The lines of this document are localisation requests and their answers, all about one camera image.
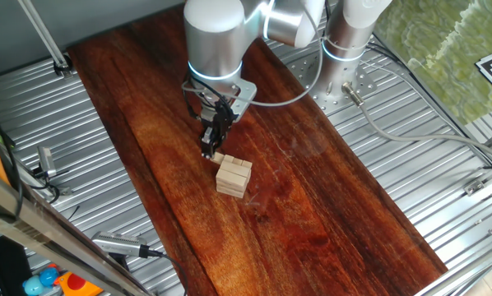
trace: silver cylinder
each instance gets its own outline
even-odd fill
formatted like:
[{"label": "silver cylinder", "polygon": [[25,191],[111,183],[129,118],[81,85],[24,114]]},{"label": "silver cylinder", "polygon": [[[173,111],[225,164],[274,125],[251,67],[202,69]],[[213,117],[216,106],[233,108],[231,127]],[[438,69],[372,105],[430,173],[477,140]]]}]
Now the silver cylinder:
[{"label": "silver cylinder", "polygon": [[248,45],[244,25],[226,32],[204,32],[185,21],[189,62],[205,76],[220,77],[235,72]]},{"label": "silver cylinder", "polygon": [[344,96],[341,86],[355,81],[365,46],[369,42],[375,23],[358,29],[349,25],[343,16],[343,1],[340,1],[327,24],[323,41],[323,67],[313,94],[324,94],[339,99]]}]

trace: wooden block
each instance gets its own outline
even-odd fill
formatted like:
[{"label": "wooden block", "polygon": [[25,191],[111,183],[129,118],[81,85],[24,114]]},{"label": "wooden block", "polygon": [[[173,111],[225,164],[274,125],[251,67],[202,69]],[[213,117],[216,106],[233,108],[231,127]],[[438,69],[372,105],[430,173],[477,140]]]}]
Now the wooden block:
[{"label": "wooden block", "polygon": [[236,159],[233,159],[233,161],[231,162],[232,164],[237,164],[237,165],[243,165],[243,161],[236,158]]},{"label": "wooden block", "polygon": [[222,161],[224,160],[224,155],[222,153],[215,152],[215,154],[213,155],[213,158],[210,160],[211,160],[211,162],[214,162],[216,164],[222,164]]},{"label": "wooden block", "polygon": [[233,157],[231,155],[226,155],[226,156],[224,156],[224,160],[222,162],[230,162],[230,163],[232,163],[234,159],[235,159],[235,157]]},{"label": "wooden block", "polygon": [[243,192],[246,188],[247,178],[239,176],[236,173],[228,172],[224,169],[219,169],[216,174],[217,186],[227,187],[233,190],[238,190]]},{"label": "wooden block", "polygon": [[243,163],[242,163],[242,166],[248,168],[248,169],[251,169],[252,168],[252,163],[249,162],[249,161],[246,161],[246,160],[243,160]]},{"label": "wooden block", "polygon": [[230,189],[227,187],[222,187],[219,185],[216,186],[216,191],[220,192],[220,193],[227,194],[227,195],[231,195],[232,197],[243,198],[243,196],[244,196],[244,192],[233,190],[233,189]]},{"label": "wooden block", "polygon": [[249,176],[249,171],[250,169],[242,166],[242,165],[237,165],[237,164],[232,164],[232,163],[229,163],[229,162],[222,162],[222,164],[220,165],[220,170],[225,170],[225,171],[228,171],[230,173],[236,173],[238,174],[239,176],[243,176],[245,178],[247,178]]}]

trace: black cable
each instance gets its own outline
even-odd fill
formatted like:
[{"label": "black cable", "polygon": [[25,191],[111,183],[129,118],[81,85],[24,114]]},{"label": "black cable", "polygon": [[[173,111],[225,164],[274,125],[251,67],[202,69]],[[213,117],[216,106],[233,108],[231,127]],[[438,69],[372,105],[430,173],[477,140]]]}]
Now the black cable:
[{"label": "black cable", "polygon": [[14,158],[14,153],[12,152],[12,147],[14,146],[14,144],[12,143],[11,139],[3,132],[3,130],[1,129],[1,125],[0,125],[0,136],[5,145],[5,148],[7,149],[8,157],[10,157],[10,161],[12,162],[12,172],[14,176],[13,178],[10,178],[10,176],[8,177],[11,179],[11,183],[13,183],[13,181],[16,181],[15,189],[17,190],[18,198],[17,198],[17,208],[15,212],[15,217],[16,220],[18,220],[19,214],[21,212],[21,208],[23,206],[23,183],[19,175],[19,169],[17,168],[17,162],[16,159]]},{"label": "black cable", "polygon": [[49,182],[45,182],[45,185],[43,185],[42,187],[36,187],[36,186],[32,186],[32,185],[29,185],[30,188],[32,189],[35,189],[35,190],[41,190],[41,189],[46,189],[50,186]]},{"label": "black cable", "polygon": [[184,271],[182,266],[175,259],[165,255],[163,252],[159,252],[159,251],[155,251],[155,250],[149,250],[149,251],[147,251],[147,255],[150,257],[165,258],[165,259],[171,261],[173,264],[175,264],[179,268],[180,273],[182,273],[182,276],[186,281],[186,286],[184,287],[184,292],[183,292],[183,296],[186,296],[188,294],[188,288],[189,288],[188,275],[186,274],[186,271]]},{"label": "black cable", "polygon": [[330,20],[330,3],[328,2],[328,0],[325,0],[325,10],[326,10],[326,13],[327,13],[327,23],[328,21]]},{"label": "black cable", "polygon": [[385,53],[384,51],[382,51],[381,49],[377,49],[377,48],[374,48],[372,46],[370,46],[370,44],[367,44],[367,49],[372,49],[373,51],[375,51],[376,53],[381,53],[383,56],[387,57],[387,58],[390,58],[391,60],[393,60],[394,62],[400,62],[400,59],[399,58],[396,58],[394,57],[392,54],[389,54],[389,53]]},{"label": "black cable", "polygon": [[52,184],[49,184],[49,187],[51,187],[54,190],[54,199],[52,201],[49,201],[49,204],[53,204],[55,201],[58,200],[60,192],[59,189]]}]

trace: wood grain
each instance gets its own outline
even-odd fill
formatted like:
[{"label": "wood grain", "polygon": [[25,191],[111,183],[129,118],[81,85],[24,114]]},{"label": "wood grain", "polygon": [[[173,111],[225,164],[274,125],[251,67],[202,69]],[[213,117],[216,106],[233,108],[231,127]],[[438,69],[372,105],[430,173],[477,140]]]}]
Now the wood grain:
[{"label": "wood grain", "polygon": [[[308,96],[249,107],[221,152],[253,162],[251,181],[217,193],[180,91],[181,7],[68,52],[190,295],[412,295],[446,271]],[[303,91],[261,40],[243,78],[265,102]]]}]

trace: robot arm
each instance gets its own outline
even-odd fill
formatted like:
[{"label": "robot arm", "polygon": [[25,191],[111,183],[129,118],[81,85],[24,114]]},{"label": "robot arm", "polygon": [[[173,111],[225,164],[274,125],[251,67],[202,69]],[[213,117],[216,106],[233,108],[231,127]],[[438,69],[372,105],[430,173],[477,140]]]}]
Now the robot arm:
[{"label": "robot arm", "polygon": [[202,102],[202,156],[212,158],[231,124],[240,120],[248,104],[226,97],[253,99],[257,87],[241,79],[242,58],[257,37],[298,48],[315,35],[303,11],[316,25],[323,0],[188,0],[184,23],[188,41],[189,74]]}]

